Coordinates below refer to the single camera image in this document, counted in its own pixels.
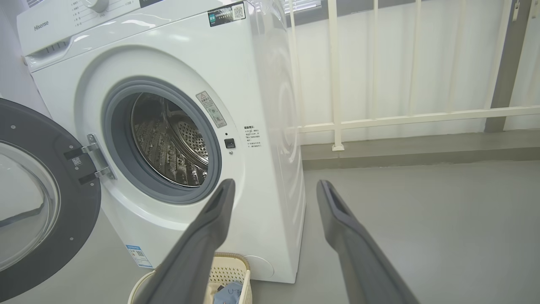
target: brand name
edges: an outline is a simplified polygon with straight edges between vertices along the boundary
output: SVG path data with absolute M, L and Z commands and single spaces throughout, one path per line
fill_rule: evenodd
M 38 25 L 36 25 L 36 26 L 34 27 L 34 31 L 37 31 L 37 30 L 39 30 L 40 28 L 45 27 L 45 26 L 47 26 L 47 25 L 49 25 L 49 21 L 45 21 L 45 22 L 43 22 L 42 24 L 38 24 Z

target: gray vertical post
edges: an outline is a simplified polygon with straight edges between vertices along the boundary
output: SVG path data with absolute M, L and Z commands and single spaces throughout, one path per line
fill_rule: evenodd
M 516 2 L 519 2 L 517 20 L 512 21 Z M 513 0 L 508 29 L 503 46 L 501 66 L 497 75 L 495 92 L 491 101 L 491 108 L 505 108 L 510 105 L 514 83 L 516 81 L 517 67 L 525 39 L 525 31 L 529 21 L 531 0 Z M 502 132 L 506 117 L 490 117 L 485 121 L 484 132 Z

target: washing machine door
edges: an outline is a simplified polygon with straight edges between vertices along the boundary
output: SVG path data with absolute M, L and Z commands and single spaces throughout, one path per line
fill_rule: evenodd
M 96 167 L 51 119 L 0 98 L 0 302 L 80 250 L 99 214 Z

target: metal railing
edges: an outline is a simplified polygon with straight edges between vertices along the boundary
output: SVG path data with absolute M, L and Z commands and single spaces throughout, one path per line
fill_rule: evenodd
M 415 101 L 417 92 L 417 65 L 419 61 L 419 36 L 421 31 L 420 17 L 422 13 L 422 1 L 416 0 L 416 14 L 415 14 L 415 26 L 414 26 L 414 46 L 413 46 L 413 59 L 411 69 L 410 90 L 408 99 L 407 115 L 393 116 L 393 117 L 378 117 L 377 109 L 379 100 L 377 100 L 377 85 L 378 85 L 378 26 L 379 26 L 379 0 L 373 0 L 374 12 L 372 19 L 373 28 L 373 94 L 370 100 L 370 117 L 368 119 L 342 121 L 341 119 L 341 99 L 340 99 L 340 67 L 339 67 L 339 41 L 338 41 L 338 14 L 336 0 L 328 0 L 328 20 L 329 20 L 329 35 L 330 35 L 330 73 L 331 73 L 331 102 L 333 111 L 333 122 L 320 123 L 320 124 L 305 124 L 305 104 L 302 98 L 302 91 L 300 85 L 300 67 L 298 60 L 298 51 L 296 43 L 296 31 L 294 23 L 294 14 L 291 14 L 291 54 L 293 64 L 293 74 L 295 78 L 295 95 L 299 105 L 300 121 L 299 126 L 300 133 L 311 133 L 320 131 L 333 131 L 334 132 L 334 145 L 333 151 L 344 150 L 342 144 L 342 130 L 354 129 L 354 128 L 366 128 L 377 127 L 383 125 L 397 125 L 397 124 L 409 124 L 409 123 L 422 123 L 422 122 L 438 122 L 438 121 L 451 121 L 451 120 L 465 120 L 472 118 L 488 118 L 488 117 L 503 117 L 503 116 L 517 116 L 517 115 L 533 115 L 540 114 L 540 105 L 532 104 L 532 97 L 529 97 L 525 106 L 521 107 L 505 107 L 505 108 L 493 108 L 491 107 L 491 101 L 494 96 L 495 86 L 497 82 L 497 75 L 501 64 L 501 58 L 503 55 L 503 47 L 505 36 L 507 33 L 508 20 L 510 14 L 513 12 L 512 0 L 504 0 L 504 8 L 501 17 L 501 23 L 498 31 L 498 38 L 495 49 L 494 62 L 491 68 L 488 93 L 485 97 L 484 107 L 482 109 L 454 111 L 454 103 L 456 96 L 456 82 L 457 82 L 457 65 L 460 61 L 461 46 L 464 32 L 464 16 L 467 9 L 467 0 L 460 0 L 459 18 L 457 23 L 457 34 L 454 47 L 454 56 L 452 69 L 450 74 L 450 90 L 448 99 L 446 100 L 445 111 L 441 113 L 429 113 L 429 114 L 415 114 Z M 289 0 L 289 9 L 292 10 L 293 3 Z M 531 78 L 531 87 L 534 86 L 533 81 L 540 79 L 540 58 L 536 60 L 534 77 Z

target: floor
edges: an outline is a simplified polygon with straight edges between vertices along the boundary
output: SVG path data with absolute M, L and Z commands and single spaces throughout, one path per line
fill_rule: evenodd
M 334 184 L 420 303 L 540 302 L 540 162 L 318 170 L 305 179 L 296 284 L 252 281 L 254 303 L 348 303 L 323 236 L 320 179 Z M 5 303 L 125 303 L 145 272 L 101 214 L 66 267 Z

